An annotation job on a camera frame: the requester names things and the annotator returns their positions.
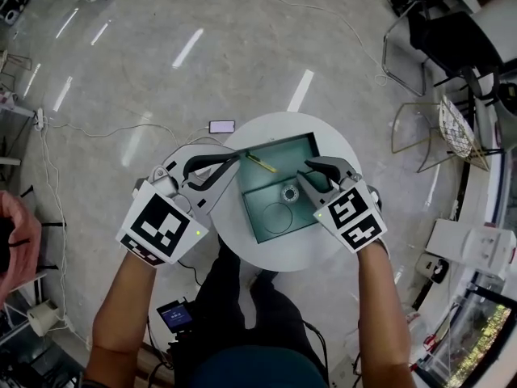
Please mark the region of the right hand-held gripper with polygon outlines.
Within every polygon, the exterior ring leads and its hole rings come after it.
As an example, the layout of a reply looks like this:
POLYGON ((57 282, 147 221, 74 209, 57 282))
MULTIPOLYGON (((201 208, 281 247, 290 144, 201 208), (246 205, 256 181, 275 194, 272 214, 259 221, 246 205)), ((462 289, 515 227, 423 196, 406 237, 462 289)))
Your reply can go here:
POLYGON ((298 171, 296 179, 316 207, 313 216, 346 249, 356 253, 386 233, 378 196, 347 160, 320 156, 305 164, 313 171, 298 171))

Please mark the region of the white boxy appliance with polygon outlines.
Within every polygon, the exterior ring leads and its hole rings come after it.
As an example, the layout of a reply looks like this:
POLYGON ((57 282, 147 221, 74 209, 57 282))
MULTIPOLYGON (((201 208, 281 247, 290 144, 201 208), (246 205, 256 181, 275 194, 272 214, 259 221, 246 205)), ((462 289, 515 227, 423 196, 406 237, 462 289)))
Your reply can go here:
POLYGON ((426 251, 501 280, 517 276, 517 236, 510 230, 438 219, 426 251))

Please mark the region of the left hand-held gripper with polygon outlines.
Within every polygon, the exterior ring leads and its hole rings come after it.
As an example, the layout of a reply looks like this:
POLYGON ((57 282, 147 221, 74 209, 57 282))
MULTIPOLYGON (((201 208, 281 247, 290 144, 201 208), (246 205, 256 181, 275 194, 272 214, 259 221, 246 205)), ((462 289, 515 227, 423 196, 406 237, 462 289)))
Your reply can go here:
POLYGON ((239 167, 237 152, 223 145, 179 147, 138 181, 117 242, 148 265, 176 263, 208 235, 208 215, 239 167), (195 177, 217 164, 205 181, 195 177))

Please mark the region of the person's legs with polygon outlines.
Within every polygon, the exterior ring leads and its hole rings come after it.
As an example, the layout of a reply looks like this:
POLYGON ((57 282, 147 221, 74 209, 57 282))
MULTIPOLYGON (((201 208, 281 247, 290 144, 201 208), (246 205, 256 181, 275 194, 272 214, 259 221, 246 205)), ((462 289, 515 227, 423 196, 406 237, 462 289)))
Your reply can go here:
POLYGON ((298 352, 328 380, 328 372, 312 349, 301 313, 292 301, 275 289, 276 272, 262 270, 250 287, 256 324, 245 328, 239 306, 240 258, 223 240, 210 273, 195 300, 201 316, 201 339, 211 351, 237 346, 263 346, 298 352))

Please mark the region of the black chair grey seat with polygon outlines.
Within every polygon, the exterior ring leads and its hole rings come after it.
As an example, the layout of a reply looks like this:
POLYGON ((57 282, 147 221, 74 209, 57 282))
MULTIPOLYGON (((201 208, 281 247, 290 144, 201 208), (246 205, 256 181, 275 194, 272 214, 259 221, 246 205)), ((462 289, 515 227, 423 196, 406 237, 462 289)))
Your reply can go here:
POLYGON ((481 145, 510 149, 517 142, 517 82, 501 81, 498 70, 490 66, 478 73, 468 68, 464 75, 473 94, 473 115, 481 145))

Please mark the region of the white plastic container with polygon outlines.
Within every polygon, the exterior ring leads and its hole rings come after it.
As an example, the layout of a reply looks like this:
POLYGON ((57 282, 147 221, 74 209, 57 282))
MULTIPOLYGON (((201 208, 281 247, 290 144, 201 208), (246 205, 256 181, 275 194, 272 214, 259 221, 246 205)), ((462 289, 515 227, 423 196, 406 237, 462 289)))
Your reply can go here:
POLYGON ((39 337, 43 337, 60 322, 58 314, 58 307, 52 301, 47 300, 30 308, 27 311, 27 320, 32 330, 39 337))

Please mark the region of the small black screen device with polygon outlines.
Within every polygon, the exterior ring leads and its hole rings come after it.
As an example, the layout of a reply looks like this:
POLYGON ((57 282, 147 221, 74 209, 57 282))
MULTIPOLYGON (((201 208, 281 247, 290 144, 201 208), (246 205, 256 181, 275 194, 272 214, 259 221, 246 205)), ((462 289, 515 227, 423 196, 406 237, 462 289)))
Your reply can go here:
POLYGON ((171 333, 190 331, 194 326, 194 302, 175 301, 157 308, 158 315, 171 333))

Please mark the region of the person's torso teal shirt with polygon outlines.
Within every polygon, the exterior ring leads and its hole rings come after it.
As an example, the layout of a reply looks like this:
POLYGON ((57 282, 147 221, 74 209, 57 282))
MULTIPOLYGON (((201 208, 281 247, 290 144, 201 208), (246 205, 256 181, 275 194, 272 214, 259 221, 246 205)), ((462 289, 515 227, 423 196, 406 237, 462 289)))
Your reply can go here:
POLYGON ((246 345, 218 352, 199 365, 189 388, 328 388, 318 367, 286 348, 246 345))

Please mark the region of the small white bin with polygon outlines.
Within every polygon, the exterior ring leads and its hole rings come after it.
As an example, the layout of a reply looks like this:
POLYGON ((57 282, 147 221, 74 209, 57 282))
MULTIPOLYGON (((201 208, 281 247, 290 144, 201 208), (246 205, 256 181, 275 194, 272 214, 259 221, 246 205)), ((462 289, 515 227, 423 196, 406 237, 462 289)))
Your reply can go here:
POLYGON ((423 252, 417 260, 415 270, 433 283, 440 284, 448 273, 449 262, 437 255, 423 252))

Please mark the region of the black office chair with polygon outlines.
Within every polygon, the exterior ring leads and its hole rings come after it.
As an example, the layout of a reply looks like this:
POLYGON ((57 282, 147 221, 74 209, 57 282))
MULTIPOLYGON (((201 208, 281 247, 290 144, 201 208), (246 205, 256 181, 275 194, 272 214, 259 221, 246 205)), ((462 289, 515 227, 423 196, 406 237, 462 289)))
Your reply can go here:
POLYGON ((420 90, 392 73, 386 64, 389 34, 403 19, 408 20, 410 45, 413 49, 423 52, 428 60, 433 61, 447 75, 435 86, 454 78, 463 78, 478 99, 495 99, 498 96, 501 72, 505 64, 488 36, 472 17, 464 12, 432 19, 410 6, 383 37, 381 69, 388 78, 418 97, 426 94, 425 62, 420 64, 420 90))

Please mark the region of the pink cloth bag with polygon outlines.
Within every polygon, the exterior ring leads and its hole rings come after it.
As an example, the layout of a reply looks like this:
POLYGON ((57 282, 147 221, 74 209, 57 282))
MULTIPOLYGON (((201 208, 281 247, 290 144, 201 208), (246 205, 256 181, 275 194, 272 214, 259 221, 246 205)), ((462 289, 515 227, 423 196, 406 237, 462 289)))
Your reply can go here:
POLYGON ((0 304, 8 294, 36 276, 40 254, 42 225, 25 202, 7 191, 0 191, 0 219, 12 222, 6 246, 10 254, 9 265, 0 272, 0 304))

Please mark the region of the glass tank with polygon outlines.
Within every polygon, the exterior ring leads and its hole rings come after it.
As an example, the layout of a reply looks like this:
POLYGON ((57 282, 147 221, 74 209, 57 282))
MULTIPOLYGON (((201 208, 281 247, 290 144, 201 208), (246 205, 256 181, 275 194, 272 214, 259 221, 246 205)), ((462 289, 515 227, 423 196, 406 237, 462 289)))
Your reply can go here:
POLYGON ((417 362, 429 388, 474 388, 517 327, 517 301, 470 285, 447 320, 445 336, 417 362))

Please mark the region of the person's right forearm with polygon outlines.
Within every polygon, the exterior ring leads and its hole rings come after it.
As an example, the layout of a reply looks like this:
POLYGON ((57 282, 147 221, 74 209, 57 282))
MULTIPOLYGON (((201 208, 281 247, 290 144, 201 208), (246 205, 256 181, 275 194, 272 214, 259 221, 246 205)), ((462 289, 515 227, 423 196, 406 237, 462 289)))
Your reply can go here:
POLYGON ((410 331, 389 256, 373 242, 357 257, 363 388, 416 388, 410 371, 410 331))

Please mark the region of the round white side table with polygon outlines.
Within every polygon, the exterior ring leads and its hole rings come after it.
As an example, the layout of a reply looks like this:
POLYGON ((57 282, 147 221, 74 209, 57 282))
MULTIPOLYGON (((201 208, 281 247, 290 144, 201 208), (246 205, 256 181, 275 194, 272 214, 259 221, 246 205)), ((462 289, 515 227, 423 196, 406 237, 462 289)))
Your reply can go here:
MULTIPOLYGON (((255 118, 237 129, 225 141, 225 146, 239 151, 305 133, 314 135, 320 155, 344 158, 357 172, 363 172, 355 151, 338 130, 324 120, 299 112, 275 112, 255 118)), ((317 222, 257 243, 237 175, 218 200, 211 216, 216 232, 230 250, 246 262, 270 271, 300 271, 323 262, 343 248, 317 222)))

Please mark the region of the person's left forearm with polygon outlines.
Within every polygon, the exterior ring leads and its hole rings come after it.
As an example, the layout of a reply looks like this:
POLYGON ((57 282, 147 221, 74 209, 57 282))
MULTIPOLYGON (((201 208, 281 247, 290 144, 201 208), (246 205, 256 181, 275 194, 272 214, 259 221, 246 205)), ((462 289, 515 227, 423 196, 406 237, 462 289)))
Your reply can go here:
POLYGON ((156 270, 128 253, 95 316, 85 377, 108 388, 133 388, 156 270))

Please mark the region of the dark green tray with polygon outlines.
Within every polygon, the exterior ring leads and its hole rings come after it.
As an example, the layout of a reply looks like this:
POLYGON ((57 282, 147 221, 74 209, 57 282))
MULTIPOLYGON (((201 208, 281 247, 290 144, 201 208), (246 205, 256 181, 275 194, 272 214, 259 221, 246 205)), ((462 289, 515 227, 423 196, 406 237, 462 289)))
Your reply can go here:
POLYGON ((298 171, 312 171, 305 161, 319 150, 312 133, 288 137, 240 151, 237 182, 257 243, 278 238, 316 223, 316 207, 297 182, 298 171), (246 158, 246 152, 278 170, 271 173, 246 158))

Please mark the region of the yellow black pen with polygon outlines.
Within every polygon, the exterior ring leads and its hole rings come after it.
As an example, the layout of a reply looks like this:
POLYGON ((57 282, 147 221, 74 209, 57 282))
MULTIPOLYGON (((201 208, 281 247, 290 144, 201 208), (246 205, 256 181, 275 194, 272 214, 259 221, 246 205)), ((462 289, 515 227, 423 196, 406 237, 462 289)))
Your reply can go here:
POLYGON ((246 158, 248 158, 250 161, 254 162, 255 164, 261 166, 262 168, 266 169, 267 171, 270 171, 271 173, 277 173, 278 172, 278 170, 275 169, 273 166, 267 164, 261 158, 253 155, 250 152, 246 152, 246 158))

